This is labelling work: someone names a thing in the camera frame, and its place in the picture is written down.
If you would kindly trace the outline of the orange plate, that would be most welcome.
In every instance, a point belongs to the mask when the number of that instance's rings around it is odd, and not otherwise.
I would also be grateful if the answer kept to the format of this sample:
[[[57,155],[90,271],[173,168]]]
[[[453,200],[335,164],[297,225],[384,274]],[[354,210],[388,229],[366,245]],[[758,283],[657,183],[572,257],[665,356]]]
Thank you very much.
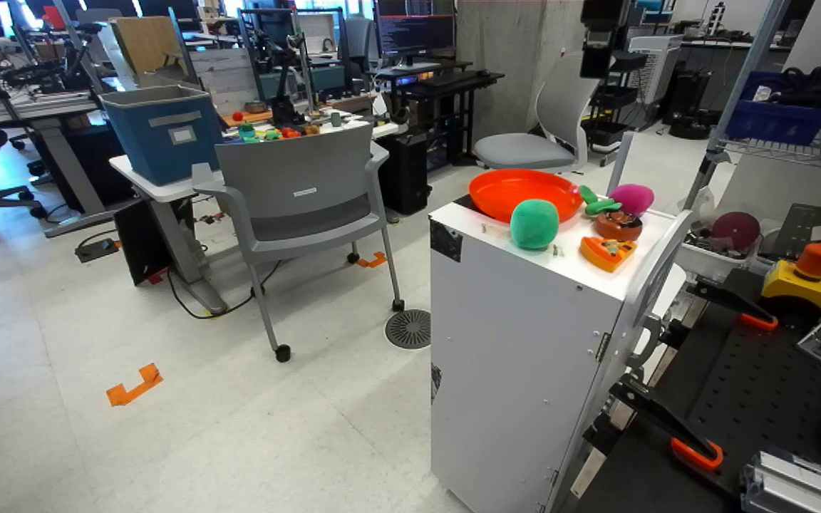
[[[486,217],[509,223],[521,202],[542,200],[556,207],[561,223],[582,207],[579,188],[554,173],[527,169],[493,170],[473,178],[468,186],[473,204]]]

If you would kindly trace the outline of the black perforated plate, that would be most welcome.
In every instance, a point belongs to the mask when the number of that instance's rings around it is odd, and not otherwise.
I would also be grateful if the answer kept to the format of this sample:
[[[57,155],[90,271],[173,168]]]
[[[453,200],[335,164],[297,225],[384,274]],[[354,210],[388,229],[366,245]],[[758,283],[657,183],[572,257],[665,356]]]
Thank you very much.
[[[812,240],[812,228],[818,225],[821,225],[821,207],[801,202],[791,204],[773,243],[773,253],[779,259],[798,260]]]

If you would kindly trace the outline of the white appliance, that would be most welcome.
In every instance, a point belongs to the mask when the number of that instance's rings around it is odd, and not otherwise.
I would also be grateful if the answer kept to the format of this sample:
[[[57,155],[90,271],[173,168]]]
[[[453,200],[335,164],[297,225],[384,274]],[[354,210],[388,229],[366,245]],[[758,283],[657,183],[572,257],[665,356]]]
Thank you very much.
[[[659,103],[670,85],[676,68],[683,36],[670,33],[663,36],[636,36],[629,51],[646,57],[645,64],[629,74],[629,87],[639,90],[638,101],[645,106]]]

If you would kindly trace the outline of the black cart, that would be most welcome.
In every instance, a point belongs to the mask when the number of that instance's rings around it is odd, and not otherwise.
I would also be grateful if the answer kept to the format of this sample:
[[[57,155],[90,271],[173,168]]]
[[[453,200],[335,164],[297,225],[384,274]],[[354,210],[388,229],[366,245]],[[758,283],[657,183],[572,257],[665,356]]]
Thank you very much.
[[[623,108],[635,104],[641,97],[641,71],[648,55],[642,52],[615,51],[606,68],[592,69],[599,78],[589,100],[589,114],[581,121],[587,146],[600,155],[611,155],[619,148],[624,133],[630,128],[620,120]]]

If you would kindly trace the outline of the white office chair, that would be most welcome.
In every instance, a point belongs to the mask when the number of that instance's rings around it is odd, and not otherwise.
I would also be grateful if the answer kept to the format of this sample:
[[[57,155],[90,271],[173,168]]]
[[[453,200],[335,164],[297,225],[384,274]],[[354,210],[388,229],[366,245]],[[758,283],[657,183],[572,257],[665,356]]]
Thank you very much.
[[[541,135],[504,133],[482,138],[473,155],[487,169],[579,171],[589,162],[589,142],[582,127],[599,79],[580,76],[582,55],[562,56],[535,98]]]

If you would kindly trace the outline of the black desk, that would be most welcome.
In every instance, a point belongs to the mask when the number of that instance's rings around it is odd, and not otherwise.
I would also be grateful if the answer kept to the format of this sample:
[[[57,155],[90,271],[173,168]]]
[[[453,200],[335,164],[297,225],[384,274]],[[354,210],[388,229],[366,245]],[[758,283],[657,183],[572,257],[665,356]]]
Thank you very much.
[[[372,90],[383,98],[391,121],[408,139],[425,143],[427,170],[473,162],[475,94],[497,85],[505,74],[475,68],[467,61],[421,62],[420,69],[366,71]]]

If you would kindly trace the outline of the pink plush toy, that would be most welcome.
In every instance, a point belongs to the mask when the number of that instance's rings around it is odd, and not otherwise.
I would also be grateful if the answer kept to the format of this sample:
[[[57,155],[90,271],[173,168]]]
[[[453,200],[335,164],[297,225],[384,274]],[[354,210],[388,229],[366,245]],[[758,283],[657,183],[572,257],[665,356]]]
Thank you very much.
[[[654,192],[645,185],[624,184],[616,186],[609,197],[620,204],[620,210],[632,217],[642,217],[652,207]]]

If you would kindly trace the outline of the monitor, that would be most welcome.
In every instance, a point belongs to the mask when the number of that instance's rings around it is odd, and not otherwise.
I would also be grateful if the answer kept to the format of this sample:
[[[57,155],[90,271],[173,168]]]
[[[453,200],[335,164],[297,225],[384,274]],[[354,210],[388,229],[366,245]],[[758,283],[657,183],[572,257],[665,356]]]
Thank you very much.
[[[378,16],[374,23],[382,56],[423,55],[455,45],[453,14]]]

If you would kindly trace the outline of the green toy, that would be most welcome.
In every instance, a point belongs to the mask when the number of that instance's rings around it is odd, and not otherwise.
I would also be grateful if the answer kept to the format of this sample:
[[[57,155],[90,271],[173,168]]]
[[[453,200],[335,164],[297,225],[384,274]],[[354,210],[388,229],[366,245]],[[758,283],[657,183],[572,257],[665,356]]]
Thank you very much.
[[[584,203],[584,214],[587,217],[596,217],[603,213],[615,213],[621,210],[622,203],[610,197],[601,197],[589,186],[580,185],[579,194]]]

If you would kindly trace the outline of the blue crate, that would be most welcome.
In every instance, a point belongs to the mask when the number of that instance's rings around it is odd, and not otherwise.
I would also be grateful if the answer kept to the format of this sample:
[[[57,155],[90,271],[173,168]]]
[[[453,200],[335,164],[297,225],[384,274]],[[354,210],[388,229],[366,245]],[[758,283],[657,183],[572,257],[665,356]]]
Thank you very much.
[[[809,146],[821,133],[821,108],[753,100],[761,86],[783,92],[778,72],[753,71],[743,86],[724,137],[728,140]]]

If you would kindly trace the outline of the brown toy donut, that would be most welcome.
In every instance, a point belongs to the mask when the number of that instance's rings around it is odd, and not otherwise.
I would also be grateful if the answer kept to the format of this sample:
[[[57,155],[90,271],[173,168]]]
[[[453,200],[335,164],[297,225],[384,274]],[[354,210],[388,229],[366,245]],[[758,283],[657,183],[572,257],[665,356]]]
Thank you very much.
[[[643,231],[640,217],[623,211],[604,212],[595,217],[594,228],[602,238],[636,242]]]

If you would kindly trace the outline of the green plush ball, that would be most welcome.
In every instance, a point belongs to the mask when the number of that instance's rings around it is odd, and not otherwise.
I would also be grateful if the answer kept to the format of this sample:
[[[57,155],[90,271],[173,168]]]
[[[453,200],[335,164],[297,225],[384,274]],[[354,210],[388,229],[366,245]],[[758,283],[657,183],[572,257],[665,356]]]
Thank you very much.
[[[510,236],[517,248],[542,251],[551,246],[559,230],[557,208],[545,200],[518,204],[510,217]]]

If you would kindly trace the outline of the orange toy pizza slice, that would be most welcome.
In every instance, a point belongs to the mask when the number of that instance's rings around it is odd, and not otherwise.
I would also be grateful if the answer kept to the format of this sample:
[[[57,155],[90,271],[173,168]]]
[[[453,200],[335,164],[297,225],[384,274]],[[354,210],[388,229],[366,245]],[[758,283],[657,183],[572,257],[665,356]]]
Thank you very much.
[[[589,263],[607,273],[613,273],[634,254],[636,243],[614,238],[583,237],[579,252]]]

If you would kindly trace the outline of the black computer tower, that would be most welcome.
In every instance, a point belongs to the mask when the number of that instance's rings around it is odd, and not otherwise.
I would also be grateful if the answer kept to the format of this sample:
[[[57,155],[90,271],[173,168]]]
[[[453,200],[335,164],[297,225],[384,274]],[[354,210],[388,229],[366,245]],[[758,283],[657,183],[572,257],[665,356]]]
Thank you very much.
[[[427,207],[431,191],[427,173],[427,135],[423,131],[387,135],[376,140],[388,151],[379,167],[379,185],[385,207],[410,215]]]

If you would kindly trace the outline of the white bin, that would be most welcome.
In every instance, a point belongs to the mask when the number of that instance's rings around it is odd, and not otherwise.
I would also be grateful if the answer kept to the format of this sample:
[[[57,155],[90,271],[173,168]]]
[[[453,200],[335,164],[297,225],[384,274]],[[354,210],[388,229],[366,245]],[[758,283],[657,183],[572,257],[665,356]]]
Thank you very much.
[[[723,281],[734,269],[746,269],[763,242],[759,240],[744,252],[728,247],[727,239],[711,237],[711,225],[693,222],[676,254],[676,263],[688,275],[704,276],[713,281]]]

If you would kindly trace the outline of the yellow emergency stop button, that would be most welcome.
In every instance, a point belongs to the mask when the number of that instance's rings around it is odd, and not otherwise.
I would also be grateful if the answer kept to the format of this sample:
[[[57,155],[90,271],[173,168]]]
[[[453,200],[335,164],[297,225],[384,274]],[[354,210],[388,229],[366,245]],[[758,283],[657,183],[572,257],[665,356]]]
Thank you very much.
[[[763,282],[762,299],[801,299],[821,311],[821,243],[804,247],[795,261],[781,260]]]

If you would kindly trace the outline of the white cabinet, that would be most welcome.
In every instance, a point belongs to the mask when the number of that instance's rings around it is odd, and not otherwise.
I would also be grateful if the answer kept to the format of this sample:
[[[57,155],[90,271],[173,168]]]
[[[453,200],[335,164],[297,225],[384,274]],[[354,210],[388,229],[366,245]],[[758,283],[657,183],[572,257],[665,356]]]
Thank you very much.
[[[656,351],[693,218],[646,212],[606,272],[581,215],[541,252],[470,200],[430,215],[431,472],[473,513],[551,509],[610,387]]]

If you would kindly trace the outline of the grey chair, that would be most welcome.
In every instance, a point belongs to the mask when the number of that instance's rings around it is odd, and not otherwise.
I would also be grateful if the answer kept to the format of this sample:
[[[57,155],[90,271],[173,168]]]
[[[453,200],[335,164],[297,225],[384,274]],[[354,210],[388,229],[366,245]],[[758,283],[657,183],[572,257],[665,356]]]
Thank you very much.
[[[264,299],[261,267],[300,259],[379,233],[390,269],[391,308],[402,299],[378,170],[388,151],[370,123],[273,142],[231,142],[215,147],[218,169],[192,166],[192,188],[214,196],[232,219],[239,253],[250,275],[269,345],[280,363],[280,344]]]

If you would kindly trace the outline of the row of small toys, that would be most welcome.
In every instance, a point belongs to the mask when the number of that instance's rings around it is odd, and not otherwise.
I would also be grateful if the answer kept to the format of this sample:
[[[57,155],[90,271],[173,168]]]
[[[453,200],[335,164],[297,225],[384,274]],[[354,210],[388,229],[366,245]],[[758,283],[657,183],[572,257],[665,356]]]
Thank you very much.
[[[302,116],[302,123],[283,123],[280,126],[272,123],[272,114],[266,113],[233,113],[221,118],[226,126],[225,139],[239,143],[264,143],[275,140],[311,137],[346,129],[348,123],[339,113],[335,119],[321,111],[312,111]]]

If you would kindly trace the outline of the round floor drain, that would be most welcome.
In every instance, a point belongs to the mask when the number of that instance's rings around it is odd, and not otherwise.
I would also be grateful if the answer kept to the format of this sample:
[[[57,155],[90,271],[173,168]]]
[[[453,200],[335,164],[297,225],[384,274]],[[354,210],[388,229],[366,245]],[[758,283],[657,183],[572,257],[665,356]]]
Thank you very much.
[[[431,344],[431,314],[423,309],[394,313],[386,322],[384,334],[395,347],[418,350]]]

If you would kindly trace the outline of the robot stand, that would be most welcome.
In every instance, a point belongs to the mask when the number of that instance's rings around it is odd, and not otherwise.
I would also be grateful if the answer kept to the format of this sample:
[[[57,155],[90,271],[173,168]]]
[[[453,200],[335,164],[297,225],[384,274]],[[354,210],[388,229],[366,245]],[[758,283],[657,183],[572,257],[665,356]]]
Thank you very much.
[[[821,467],[821,363],[796,347],[801,338],[795,325],[762,331],[707,305],[653,390],[723,448],[723,464],[694,470],[638,415],[567,513],[742,513],[740,471],[756,452]]]

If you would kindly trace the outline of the blue storage bin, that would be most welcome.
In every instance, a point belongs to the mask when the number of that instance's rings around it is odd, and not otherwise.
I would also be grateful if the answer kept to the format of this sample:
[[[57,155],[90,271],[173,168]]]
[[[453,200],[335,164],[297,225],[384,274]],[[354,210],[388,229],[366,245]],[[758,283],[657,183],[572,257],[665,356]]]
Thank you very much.
[[[163,186],[192,176],[193,165],[219,169],[224,142],[211,96],[183,85],[110,92],[100,101],[134,171]]]

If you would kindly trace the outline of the wooden board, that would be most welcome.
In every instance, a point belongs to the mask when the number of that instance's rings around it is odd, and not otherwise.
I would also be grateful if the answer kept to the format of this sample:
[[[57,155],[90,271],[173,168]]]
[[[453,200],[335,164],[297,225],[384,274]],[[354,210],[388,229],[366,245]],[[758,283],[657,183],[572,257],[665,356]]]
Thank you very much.
[[[134,75],[176,65],[187,71],[177,25],[169,16],[113,17],[110,26],[123,59]]]

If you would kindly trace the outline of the black power strip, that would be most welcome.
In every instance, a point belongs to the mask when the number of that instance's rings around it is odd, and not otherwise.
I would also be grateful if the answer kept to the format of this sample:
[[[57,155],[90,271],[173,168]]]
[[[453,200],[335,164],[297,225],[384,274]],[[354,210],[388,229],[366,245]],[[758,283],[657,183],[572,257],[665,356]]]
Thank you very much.
[[[74,254],[80,263],[88,263],[96,259],[102,259],[109,254],[116,254],[121,248],[121,243],[113,238],[106,237],[98,240],[86,239],[75,248]]]

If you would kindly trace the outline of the grey desk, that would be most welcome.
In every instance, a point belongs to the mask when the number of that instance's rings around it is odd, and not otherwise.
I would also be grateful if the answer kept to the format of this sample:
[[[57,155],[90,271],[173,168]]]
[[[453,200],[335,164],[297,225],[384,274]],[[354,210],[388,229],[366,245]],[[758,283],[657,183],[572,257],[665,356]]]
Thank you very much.
[[[73,213],[46,228],[48,238],[108,223],[135,197],[130,180],[110,165],[125,153],[110,121],[83,125],[89,113],[100,113],[95,100],[92,93],[68,92],[0,105],[0,128],[29,129],[33,143],[42,144],[43,163]]]

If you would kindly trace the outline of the aluminium rail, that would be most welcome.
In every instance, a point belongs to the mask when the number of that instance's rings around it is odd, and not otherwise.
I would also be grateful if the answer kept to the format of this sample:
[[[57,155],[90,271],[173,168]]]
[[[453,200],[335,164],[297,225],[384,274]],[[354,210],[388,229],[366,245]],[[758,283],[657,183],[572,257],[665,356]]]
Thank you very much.
[[[804,457],[758,451],[738,481],[745,513],[821,513],[821,465]]]

